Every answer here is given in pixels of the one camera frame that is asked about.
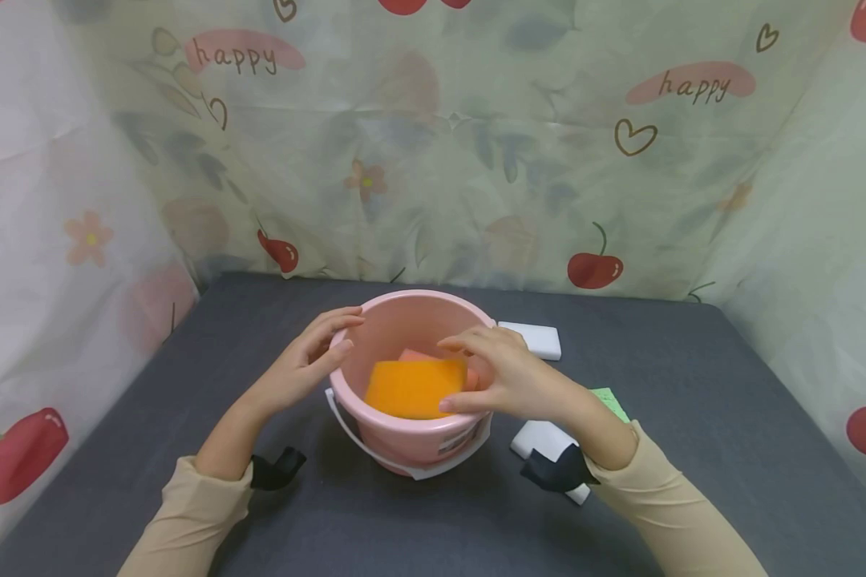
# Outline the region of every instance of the fabric backdrop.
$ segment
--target fabric backdrop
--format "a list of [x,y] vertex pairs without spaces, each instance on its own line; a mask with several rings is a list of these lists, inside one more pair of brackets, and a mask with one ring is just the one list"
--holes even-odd
[[0,1],[0,535],[184,266],[720,305],[866,482],[866,0]]

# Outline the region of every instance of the orange sponge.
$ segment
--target orange sponge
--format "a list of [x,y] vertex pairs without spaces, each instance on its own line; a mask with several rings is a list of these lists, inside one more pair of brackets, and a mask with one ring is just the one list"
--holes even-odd
[[439,402],[462,390],[465,374],[462,359],[381,361],[372,369],[364,401],[391,417],[449,417],[439,412]]
[[[398,357],[399,361],[434,361],[437,360],[435,357],[429,356],[429,354],[417,353],[414,349],[404,349],[401,352],[401,357]],[[465,377],[465,390],[477,390],[478,389],[478,373],[474,369],[468,370],[468,375]]]

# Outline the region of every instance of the black wrist strap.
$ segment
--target black wrist strap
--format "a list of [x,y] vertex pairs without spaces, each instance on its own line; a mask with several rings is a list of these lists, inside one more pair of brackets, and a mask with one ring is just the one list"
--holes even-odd
[[542,490],[555,493],[573,491],[585,482],[589,485],[599,485],[597,478],[587,468],[581,448],[574,444],[568,445],[555,462],[549,461],[548,457],[539,451],[532,450],[532,454],[523,463],[520,474]]
[[286,447],[273,464],[254,455],[250,458],[250,462],[254,463],[254,478],[250,481],[250,487],[263,491],[280,490],[292,482],[305,461],[307,457],[292,447]]

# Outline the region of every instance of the white sponge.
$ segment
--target white sponge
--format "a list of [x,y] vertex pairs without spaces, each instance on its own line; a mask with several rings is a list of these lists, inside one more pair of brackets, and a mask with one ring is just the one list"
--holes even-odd
[[522,334],[529,351],[536,357],[547,361],[556,361],[561,358],[561,341],[558,339],[558,329],[555,327],[503,321],[496,323],[496,325]]
[[[549,421],[527,421],[523,429],[516,434],[510,443],[510,448],[524,459],[528,459],[532,450],[538,450],[550,461],[558,461],[562,452],[571,444],[577,445],[573,438]],[[578,505],[583,505],[590,495],[590,487],[580,485],[575,490],[565,493]]]

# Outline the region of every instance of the white bucket handle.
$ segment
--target white bucket handle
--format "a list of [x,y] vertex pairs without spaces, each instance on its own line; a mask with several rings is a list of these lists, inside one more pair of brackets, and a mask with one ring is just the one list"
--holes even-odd
[[340,426],[343,427],[343,430],[346,431],[347,435],[353,439],[353,442],[358,445],[358,447],[362,450],[366,451],[366,454],[370,455],[374,460],[384,463],[387,466],[393,469],[400,469],[401,471],[407,472],[415,481],[422,481],[424,479],[434,478],[434,476],[438,474],[445,473],[450,469],[459,466],[462,464],[465,459],[471,457],[475,451],[481,448],[481,445],[485,444],[490,437],[490,423],[492,423],[492,414],[488,414],[481,423],[482,430],[478,431],[475,441],[471,442],[468,447],[465,447],[459,454],[452,457],[451,459],[443,462],[439,462],[435,464],[435,466],[429,469],[419,469],[415,467],[403,466],[400,462],[393,462],[390,459],[386,459],[385,457],[377,454],[376,451],[366,447],[366,443],[362,442],[362,439],[356,437],[355,433],[350,430],[350,427],[343,421],[343,416],[340,414],[340,409],[337,408],[337,402],[334,398],[334,389],[325,389],[324,394],[327,395],[327,402],[330,405],[331,411],[334,411],[334,416],[337,418],[337,421],[340,422]]

